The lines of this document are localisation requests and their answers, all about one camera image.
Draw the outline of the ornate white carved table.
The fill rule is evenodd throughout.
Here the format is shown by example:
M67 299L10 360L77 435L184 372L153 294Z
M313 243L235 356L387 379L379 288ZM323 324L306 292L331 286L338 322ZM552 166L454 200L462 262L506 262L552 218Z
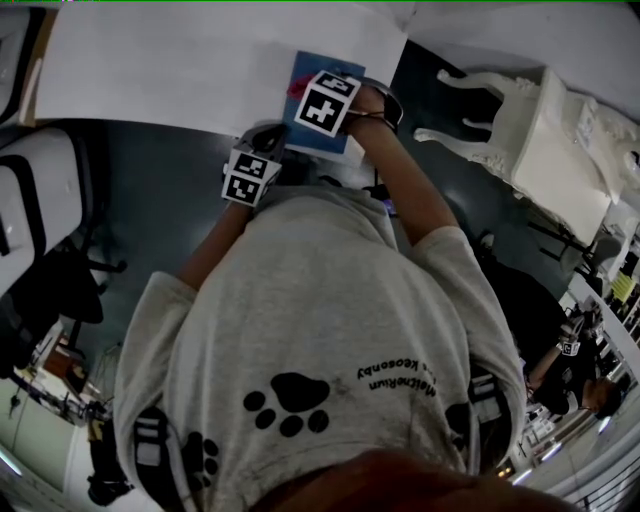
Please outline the ornate white carved table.
M640 125L593 97L567 89L551 69L540 83L492 72L440 82L486 89L501 101L483 124L486 142L468 142L418 128L419 142L435 141L482 165L567 228L584 246L594 240L624 188L640 190Z

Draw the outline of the white black office chair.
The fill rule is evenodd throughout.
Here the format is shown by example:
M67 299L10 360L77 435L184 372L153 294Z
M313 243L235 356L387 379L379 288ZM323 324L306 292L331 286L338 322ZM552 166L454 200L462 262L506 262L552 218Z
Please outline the white black office chair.
M0 125L17 109L19 64L30 18L28 8L0 9Z
M99 253L108 195L101 139L50 125L0 149L0 298L23 315L101 323L96 275L126 268Z

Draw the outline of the black smartwatch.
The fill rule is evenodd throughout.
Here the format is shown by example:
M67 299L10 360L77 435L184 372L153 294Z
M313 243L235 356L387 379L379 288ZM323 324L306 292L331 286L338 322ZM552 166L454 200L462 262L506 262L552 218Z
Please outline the black smartwatch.
M392 89L380 81L369 77L362 77L360 83L375 90L383 99L384 108L379 112L364 113L365 117L373 117L384 121L394 132L398 132L399 125L404 117L404 109Z

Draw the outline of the brown wooden cabinet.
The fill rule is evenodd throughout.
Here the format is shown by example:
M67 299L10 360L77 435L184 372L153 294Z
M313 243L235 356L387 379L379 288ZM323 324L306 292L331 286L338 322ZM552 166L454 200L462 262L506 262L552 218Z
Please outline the brown wooden cabinet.
M33 128L37 124L35 115L37 89L56 17L56 10L45 9L29 54L18 110L18 123L21 126Z

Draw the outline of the blue book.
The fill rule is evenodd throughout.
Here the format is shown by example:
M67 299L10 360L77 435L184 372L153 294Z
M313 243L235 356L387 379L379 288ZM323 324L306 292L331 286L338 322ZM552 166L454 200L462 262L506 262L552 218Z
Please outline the blue book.
M294 60L290 83L296 78L308 74L316 75L322 70L333 74L363 77L366 68L362 65L324 56L311 52L298 51ZM313 150L325 151L332 154L342 154L345 151L347 138L337 135L330 138L294 122L294 117L300 101L287 96L282 121L290 128L287 142L290 146L300 146Z

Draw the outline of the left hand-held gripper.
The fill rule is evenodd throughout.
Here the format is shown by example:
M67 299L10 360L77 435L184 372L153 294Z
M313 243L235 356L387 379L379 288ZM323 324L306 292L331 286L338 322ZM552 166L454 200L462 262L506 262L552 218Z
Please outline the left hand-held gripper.
M263 124L247 130L224 167L221 197L256 206L280 173L287 135L286 124Z

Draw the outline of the pink cloth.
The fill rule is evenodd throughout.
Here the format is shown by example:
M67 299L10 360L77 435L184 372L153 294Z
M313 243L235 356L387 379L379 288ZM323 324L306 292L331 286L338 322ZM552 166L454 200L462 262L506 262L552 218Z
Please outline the pink cloth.
M293 80L287 89L287 96L300 101L304 96L307 86L314 77L314 74L308 74Z

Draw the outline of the white desk with drawers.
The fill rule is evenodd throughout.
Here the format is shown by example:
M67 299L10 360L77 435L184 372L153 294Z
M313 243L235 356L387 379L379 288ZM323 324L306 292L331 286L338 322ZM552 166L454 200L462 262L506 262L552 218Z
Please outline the white desk with drawers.
M406 40L391 13L352 2L66 3L46 47L35 118L237 137L282 117L299 52L390 83Z

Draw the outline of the person's grey paw-print sweatshirt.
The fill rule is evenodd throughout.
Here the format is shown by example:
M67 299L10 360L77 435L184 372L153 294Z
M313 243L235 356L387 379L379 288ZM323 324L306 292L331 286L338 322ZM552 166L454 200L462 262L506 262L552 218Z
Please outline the person's grey paw-print sweatshirt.
M113 415L137 488L188 512L242 512L375 449L490 469L520 437L525 402L461 229L402 253L367 194L301 187L269 193L199 290L151 276Z

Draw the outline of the person's right forearm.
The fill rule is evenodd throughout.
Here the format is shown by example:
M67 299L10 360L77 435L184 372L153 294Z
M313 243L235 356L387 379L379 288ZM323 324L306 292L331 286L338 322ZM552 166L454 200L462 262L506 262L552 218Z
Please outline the person's right forearm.
M384 120L384 100L370 86L359 89L346 131L364 149L396 208L411 245L431 232L456 227L456 218L437 188Z

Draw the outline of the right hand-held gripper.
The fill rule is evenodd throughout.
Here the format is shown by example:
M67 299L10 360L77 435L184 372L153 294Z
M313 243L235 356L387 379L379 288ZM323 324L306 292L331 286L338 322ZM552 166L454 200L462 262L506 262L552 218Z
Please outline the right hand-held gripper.
M353 77L320 71L307 84L294 121L335 138L360 87Z

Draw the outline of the person's left forearm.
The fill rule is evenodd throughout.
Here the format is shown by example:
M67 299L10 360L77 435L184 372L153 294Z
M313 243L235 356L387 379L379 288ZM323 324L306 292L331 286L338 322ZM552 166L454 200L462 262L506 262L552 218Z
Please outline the person's left forearm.
M231 202L219 221L182 266L177 278L193 290L199 290L209 274L243 234L252 216L252 207Z

